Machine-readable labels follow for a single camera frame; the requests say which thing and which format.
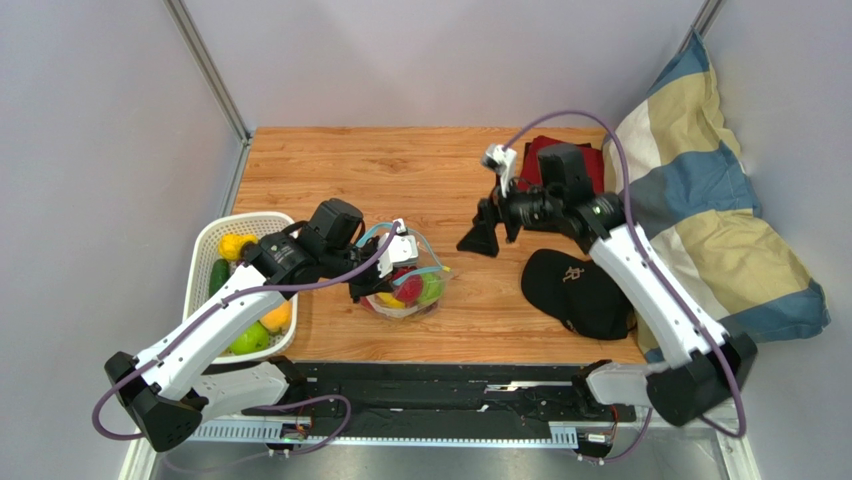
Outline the red apple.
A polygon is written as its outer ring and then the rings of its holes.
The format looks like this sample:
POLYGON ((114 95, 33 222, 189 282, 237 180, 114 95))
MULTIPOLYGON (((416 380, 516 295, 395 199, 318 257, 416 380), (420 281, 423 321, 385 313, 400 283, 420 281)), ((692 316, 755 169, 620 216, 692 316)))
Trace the red apple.
MULTIPOLYGON (((392 278, 396 281, 415 270, 416 268, 414 267, 402 267, 394 273, 392 278)), ((410 307, 417 303, 417 298, 422 291, 422 286, 423 284, 420 274, 408 276, 401 284, 394 286, 393 296, 396 299, 405 302, 407 307, 410 307)))

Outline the clear zip top bag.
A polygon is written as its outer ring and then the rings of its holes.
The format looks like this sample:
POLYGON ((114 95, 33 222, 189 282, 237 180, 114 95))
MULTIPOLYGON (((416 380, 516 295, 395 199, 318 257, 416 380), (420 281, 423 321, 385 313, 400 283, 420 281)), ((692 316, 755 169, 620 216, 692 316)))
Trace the clear zip top bag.
POLYGON ((367 230, 356 246, 390 247, 378 262, 381 292, 363 296, 357 304, 389 320, 414 320, 435 312, 441 304, 453 270, 443 264, 425 236, 403 219, 379 223, 367 230))

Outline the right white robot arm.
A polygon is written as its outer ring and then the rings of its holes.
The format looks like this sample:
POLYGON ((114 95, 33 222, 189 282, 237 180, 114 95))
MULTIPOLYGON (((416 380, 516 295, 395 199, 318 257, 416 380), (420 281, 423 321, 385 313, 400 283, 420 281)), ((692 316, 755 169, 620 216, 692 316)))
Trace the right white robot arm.
POLYGON ((503 145, 486 149, 481 163, 495 174, 495 187, 479 201, 458 250, 497 256, 499 223, 509 243, 521 229, 557 229, 614 281, 663 354, 649 365, 601 360, 584 367, 572 379, 583 401, 651 408, 669 424, 683 426, 732 400, 743 421, 741 389, 757 355, 755 342, 744 332, 729 332, 690 297, 632 219, 626 201, 615 193, 595 193, 576 147, 542 150, 541 182, 526 190, 517 185, 516 158, 503 145))

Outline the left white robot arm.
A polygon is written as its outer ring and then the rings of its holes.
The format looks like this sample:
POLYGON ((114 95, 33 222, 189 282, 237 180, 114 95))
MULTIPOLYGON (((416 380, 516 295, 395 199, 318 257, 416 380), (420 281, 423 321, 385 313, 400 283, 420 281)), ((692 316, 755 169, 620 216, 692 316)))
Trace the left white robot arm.
POLYGON ((163 453, 223 415, 302 407, 283 401, 301 380, 288 361, 218 374, 207 369, 250 326, 300 292, 341 283, 354 297, 386 289, 391 244, 405 233, 404 223, 396 220, 385 237, 357 246, 353 237, 362 223, 360 210, 330 199, 309 220, 245 246, 234 273, 186 322, 136 355, 118 352, 107 360, 111 387, 93 409, 95 429, 109 439, 126 438, 100 419, 106 402, 116 398, 139 430, 133 437, 163 453))

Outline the yellow lemon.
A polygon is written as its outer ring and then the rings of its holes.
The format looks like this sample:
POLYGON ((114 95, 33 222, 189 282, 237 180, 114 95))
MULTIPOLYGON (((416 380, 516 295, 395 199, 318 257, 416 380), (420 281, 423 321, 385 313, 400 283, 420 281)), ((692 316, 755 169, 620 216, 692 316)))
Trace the yellow lemon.
POLYGON ((381 292, 376 294, 378 301, 386 308, 405 309, 406 303, 396 299, 392 293, 381 292))

